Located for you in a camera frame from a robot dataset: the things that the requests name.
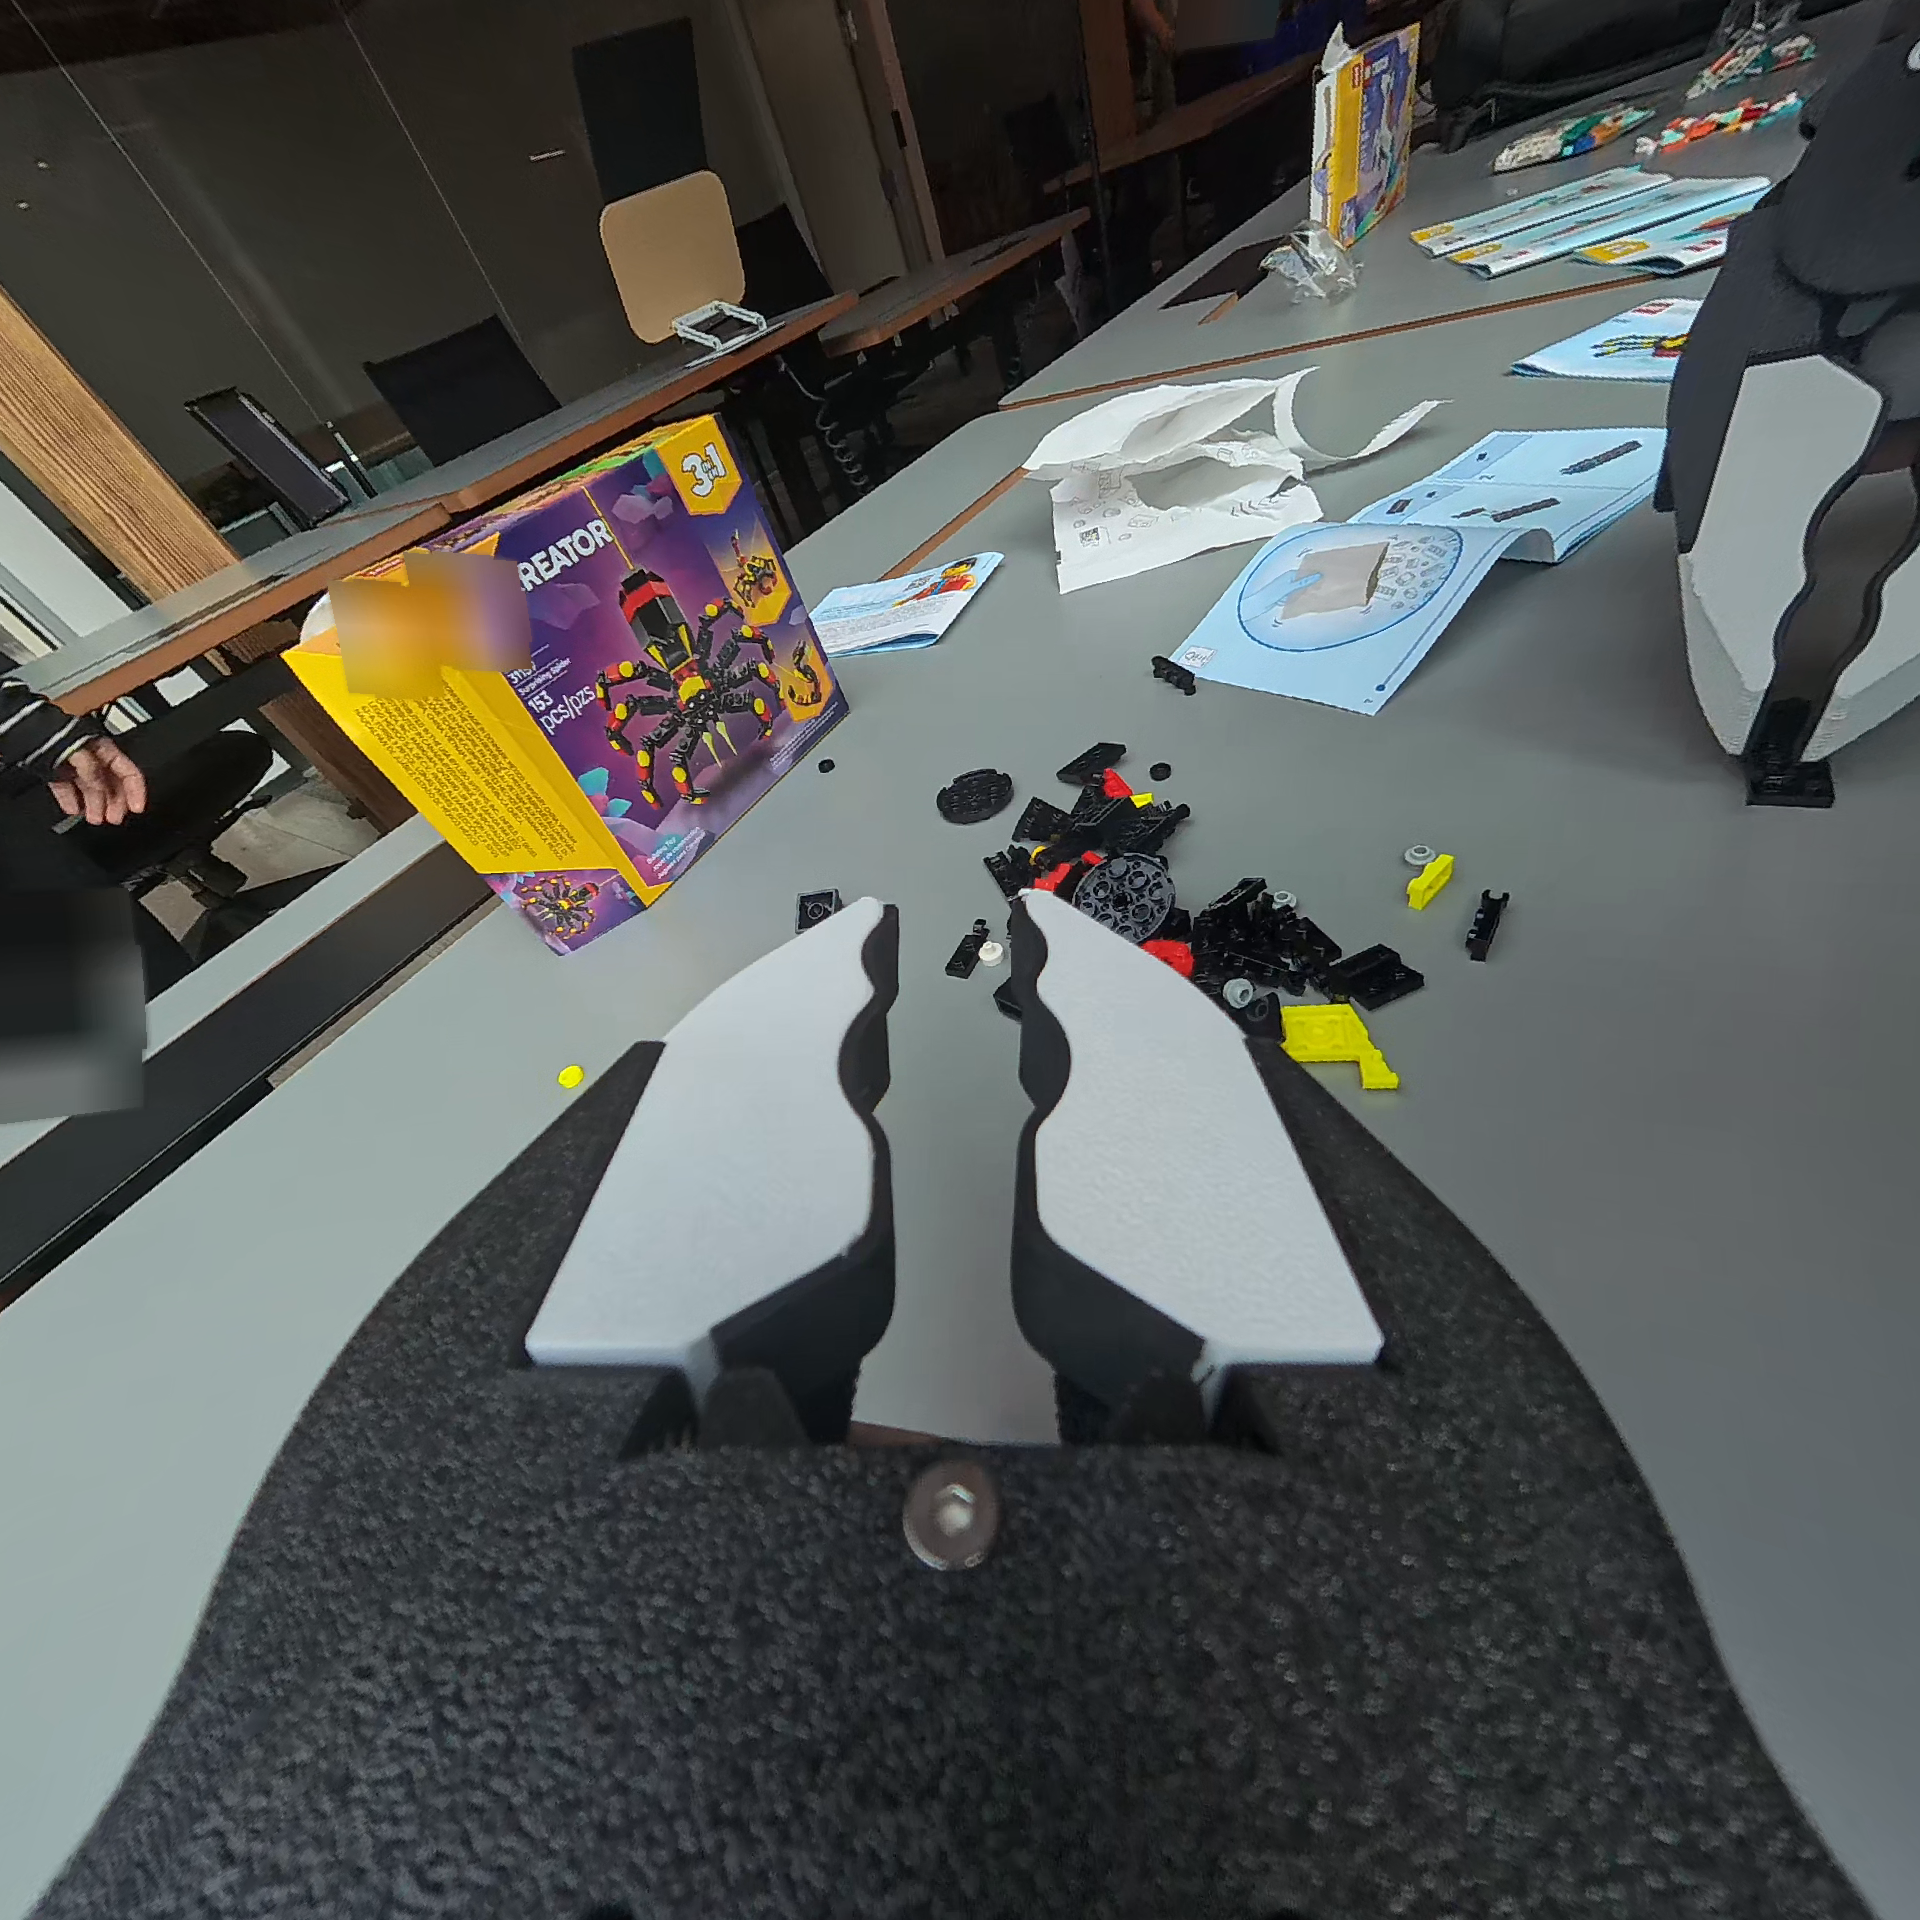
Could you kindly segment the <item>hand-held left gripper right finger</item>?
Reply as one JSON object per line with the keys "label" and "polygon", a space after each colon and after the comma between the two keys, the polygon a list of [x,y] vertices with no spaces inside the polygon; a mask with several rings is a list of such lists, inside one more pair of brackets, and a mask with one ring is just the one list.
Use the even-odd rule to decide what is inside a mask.
{"label": "hand-held left gripper right finger", "polygon": [[1287,1056],[1056,896],[1022,894],[1014,957],[1014,1300],[1056,1378],[1121,1408],[1165,1375],[1216,1411],[1238,1372],[1376,1365],[1275,1100]]}

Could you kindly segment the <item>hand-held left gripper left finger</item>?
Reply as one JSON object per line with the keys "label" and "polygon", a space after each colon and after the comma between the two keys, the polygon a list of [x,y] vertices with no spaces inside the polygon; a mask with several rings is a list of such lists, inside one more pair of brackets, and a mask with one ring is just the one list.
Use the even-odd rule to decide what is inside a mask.
{"label": "hand-held left gripper left finger", "polygon": [[679,1372],[704,1404],[763,1367],[848,1400],[896,1303],[887,1018],[899,911],[845,906],[714,988],[649,1056],[536,1312],[544,1367]]}

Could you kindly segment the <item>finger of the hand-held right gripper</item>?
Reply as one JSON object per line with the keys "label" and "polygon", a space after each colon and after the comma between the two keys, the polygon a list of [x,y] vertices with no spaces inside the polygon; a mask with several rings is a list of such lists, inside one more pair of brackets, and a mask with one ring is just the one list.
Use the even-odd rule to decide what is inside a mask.
{"label": "finger of the hand-held right gripper", "polygon": [[1799,754],[1833,754],[1915,702],[1915,463],[1861,472],[1803,534]]}
{"label": "finger of the hand-held right gripper", "polygon": [[1833,754],[1893,716],[1893,551],[1875,560],[1861,519],[1840,560],[1861,560],[1866,576],[1816,683],[1782,683],[1779,651],[1816,590],[1818,525],[1856,482],[1886,414],[1881,388],[1819,354],[1744,372],[1694,543],[1678,557],[1696,702],[1729,754],[1782,700],[1811,707],[1798,754]]}

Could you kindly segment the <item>black toy brick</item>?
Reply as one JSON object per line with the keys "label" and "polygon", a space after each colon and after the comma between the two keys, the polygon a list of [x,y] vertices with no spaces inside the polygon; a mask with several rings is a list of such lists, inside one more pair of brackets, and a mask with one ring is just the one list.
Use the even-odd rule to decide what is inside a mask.
{"label": "black toy brick", "polygon": [[1763,707],[1741,756],[1750,807],[1833,807],[1832,762],[1806,756],[1814,727],[1814,707],[1806,700],[1776,700]]}

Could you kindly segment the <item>grey desk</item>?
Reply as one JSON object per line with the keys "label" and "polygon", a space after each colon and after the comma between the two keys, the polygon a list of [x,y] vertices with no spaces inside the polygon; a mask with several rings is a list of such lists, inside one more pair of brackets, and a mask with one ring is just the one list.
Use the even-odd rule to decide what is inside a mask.
{"label": "grey desk", "polygon": [[1495,138],[1457,152],[1418,151],[1408,167],[1405,204],[1357,246],[1358,283],[1349,295],[1296,300],[1290,287],[1263,278],[1239,298],[1224,292],[1186,300],[1190,290],[1238,248],[1253,243],[1270,248],[1282,238],[1306,207],[1306,191],[1293,188],[1190,269],[1178,272],[1168,285],[1127,307],[1062,362],[1030,376],[1000,407],[1014,414],[1039,410],[1048,399],[1093,399],[1129,382],[1150,384],[1185,372],[1221,376],[1275,354],[1457,320],[1529,298],[1590,292],[1605,282],[1624,282],[1627,269],[1559,256],[1503,277],[1481,277],[1473,268],[1426,253],[1411,235],[1624,164],[1677,178],[1779,178],[1801,159],[1806,143],[1792,122],[1741,134],[1709,134],[1662,158],[1638,156],[1635,140],[1627,138],[1615,149],[1517,176],[1493,176],[1490,163],[1499,151]]}
{"label": "grey desk", "polygon": [[[994,828],[1098,739],[1192,804],[1183,887],[1264,875],[1425,991],[1401,1087],[1320,1082],[1552,1320],[1659,1500],[1782,1771],[1881,1916],[1915,1916],[1915,710],[1833,808],[1744,804],[1694,703],[1672,525],[1504,565],[1381,716],[1152,680],[1233,581],[1207,554],[1058,594],[1050,503],[955,528],[1001,568],[939,645],[854,663],[833,775],[781,781],[576,957],[497,906],[6,1309],[6,1916],[102,1812],[303,1404],[410,1256],[600,1074],[795,928],[899,902],[903,1274],[858,1416],[1050,1431],[1001,1295],[1017,1030],[944,972]],[[929,557],[947,560],[954,551]],[[1407,902],[1405,851],[1451,852]],[[1510,894],[1485,965],[1481,891]]]}
{"label": "grey desk", "polygon": [[1056,399],[998,412],[921,453],[785,551],[802,604],[817,607],[835,587],[871,584],[925,567],[935,554],[961,551],[955,528],[1000,485],[1022,477],[1025,460],[1048,431],[1086,410],[1083,399]]}

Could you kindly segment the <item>wood-edged desk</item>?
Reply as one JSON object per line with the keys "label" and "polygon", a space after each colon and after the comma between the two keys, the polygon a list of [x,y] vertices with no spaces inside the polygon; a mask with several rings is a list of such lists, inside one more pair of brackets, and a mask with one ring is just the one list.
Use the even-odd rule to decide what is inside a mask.
{"label": "wood-edged desk", "polygon": [[831,322],[858,303],[856,292],[806,303],[745,342],[706,358],[672,358],[658,368],[625,374],[607,388],[563,405],[555,414],[515,427],[450,463],[440,463],[419,477],[361,503],[327,524],[343,530],[351,520],[375,512],[422,510],[440,506],[449,516],[463,516],[497,506],[566,468],[643,431],[675,405],[703,392],[726,392],[763,364],[793,346],[815,339]]}
{"label": "wood-edged desk", "polygon": [[115,619],[19,671],[70,714],[99,710],[449,525],[440,500],[341,516]]}

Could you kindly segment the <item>pile of colourful bricks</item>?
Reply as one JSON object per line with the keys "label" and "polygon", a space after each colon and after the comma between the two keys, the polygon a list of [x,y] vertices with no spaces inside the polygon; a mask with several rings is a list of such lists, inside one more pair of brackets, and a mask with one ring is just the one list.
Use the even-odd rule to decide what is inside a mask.
{"label": "pile of colourful bricks", "polygon": [[[1806,102],[1806,95],[1798,88],[1776,101],[1763,101],[1752,91],[1733,102],[1717,102],[1717,99],[1738,82],[1758,82],[1811,64],[1816,56],[1818,40],[1785,22],[1770,26],[1766,20],[1758,30],[1738,35],[1687,85],[1685,102],[1691,104],[1691,111],[1677,114],[1657,134],[1638,134],[1635,152],[1650,158],[1705,138],[1747,132],[1798,114]],[[1510,176],[1597,152],[1638,132],[1650,118],[1653,107],[1645,102],[1609,102],[1567,116],[1503,147],[1493,159],[1493,174]]]}

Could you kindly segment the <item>yellow plate brick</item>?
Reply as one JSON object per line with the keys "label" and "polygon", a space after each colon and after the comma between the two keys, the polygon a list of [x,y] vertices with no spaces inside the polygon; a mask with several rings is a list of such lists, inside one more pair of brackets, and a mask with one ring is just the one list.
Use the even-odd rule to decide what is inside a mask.
{"label": "yellow plate brick", "polygon": [[1353,1064],[1366,1090],[1398,1090],[1399,1074],[1349,1000],[1290,1003],[1280,1011],[1282,1050],[1298,1064]]}

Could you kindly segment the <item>pile of black red bricks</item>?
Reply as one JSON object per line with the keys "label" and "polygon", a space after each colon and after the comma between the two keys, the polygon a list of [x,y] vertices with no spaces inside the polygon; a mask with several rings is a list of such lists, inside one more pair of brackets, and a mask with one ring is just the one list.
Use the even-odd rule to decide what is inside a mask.
{"label": "pile of black red bricks", "polygon": [[1133,786],[1123,756],[1121,743],[1098,743],[1058,772],[1073,804],[1022,804],[1009,844],[983,855],[1005,900],[1055,896],[1264,1040],[1282,1040],[1280,1011],[1290,1003],[1349,1000],[1366,1019],[1425,988],[1425,974],[1398,948],[1345,948],[1263,877],[1185,906],[1168,844],[1192,807]]}

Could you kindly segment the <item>black office chair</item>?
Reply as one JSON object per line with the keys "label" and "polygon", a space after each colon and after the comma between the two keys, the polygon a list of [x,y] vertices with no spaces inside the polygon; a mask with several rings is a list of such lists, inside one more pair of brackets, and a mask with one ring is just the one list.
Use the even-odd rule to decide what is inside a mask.
{"label": "black office chair", "polygon": [[1433,122],[1455,147],[1701,55],[1723,2],[1449,2],[1426,56]]}
{"label": "black office chair", "polygon": [[501,315],[369,358],[365,372],[432,463],[450,463],[561,410]]}

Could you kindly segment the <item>purple yellow toy brick box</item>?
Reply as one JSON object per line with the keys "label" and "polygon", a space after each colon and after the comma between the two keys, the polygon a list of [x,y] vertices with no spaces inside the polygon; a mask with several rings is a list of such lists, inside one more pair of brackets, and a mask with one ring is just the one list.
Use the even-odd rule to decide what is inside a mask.
{"label": "purple yellow toy brick box", "polygon": [[[479,560],[491,591],[417,696],[352,686],[351,618]],[[719,415],[658,426],[336,583],[287,653],[303,687],[553,954],[635,920],[848,716]]]}

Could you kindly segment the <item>white purple toy box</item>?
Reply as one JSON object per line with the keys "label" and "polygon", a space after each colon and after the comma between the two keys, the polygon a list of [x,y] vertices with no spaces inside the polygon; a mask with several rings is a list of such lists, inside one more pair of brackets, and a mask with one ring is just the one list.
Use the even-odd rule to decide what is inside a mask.
{"label": "white purple toy box", "polygon": [[1423,26],[1349,46],[1335,30],[1313,79],[1309,219],[1353,248],[1401,204]]}

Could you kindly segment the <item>clear plastic bag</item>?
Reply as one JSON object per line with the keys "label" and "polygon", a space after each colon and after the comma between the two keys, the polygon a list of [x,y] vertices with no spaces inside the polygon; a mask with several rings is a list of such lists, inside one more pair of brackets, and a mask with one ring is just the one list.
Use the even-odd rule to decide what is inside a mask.
{"label": "clear plastic bag", "polygon": [[1282,287],[1290,301],[1341,301],[1358,290],[1361,266],[1320,221],[1303,221],[1282,232],[1263,253],[1264,282]]}

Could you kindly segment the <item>wooden chair back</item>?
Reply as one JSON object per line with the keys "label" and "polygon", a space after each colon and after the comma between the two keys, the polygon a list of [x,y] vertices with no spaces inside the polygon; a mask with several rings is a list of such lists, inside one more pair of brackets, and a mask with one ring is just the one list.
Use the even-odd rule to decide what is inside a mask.
{"label": "wooden chair back", "polygon": [[600,238],[635,341],[664,346],[677,320],[745,301],[730,191],[703,168],[607,204]]}

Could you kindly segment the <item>wooden panel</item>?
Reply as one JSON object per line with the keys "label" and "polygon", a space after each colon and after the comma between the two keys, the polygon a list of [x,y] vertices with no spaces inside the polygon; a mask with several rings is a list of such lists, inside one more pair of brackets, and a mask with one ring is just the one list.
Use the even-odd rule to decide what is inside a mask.
{"label": "wooden panel", "polygon": [[[178,482],[133,438],[33,318],[3,290],[3,443],[15,468],[99,546],[150,604],[200,584],[238,560]],[[238,663],[285,653],[297,639],[288,619],[257,622],[219,651]],[[269,703],[269,718],[392,832],[417,807],[296,687]]]}

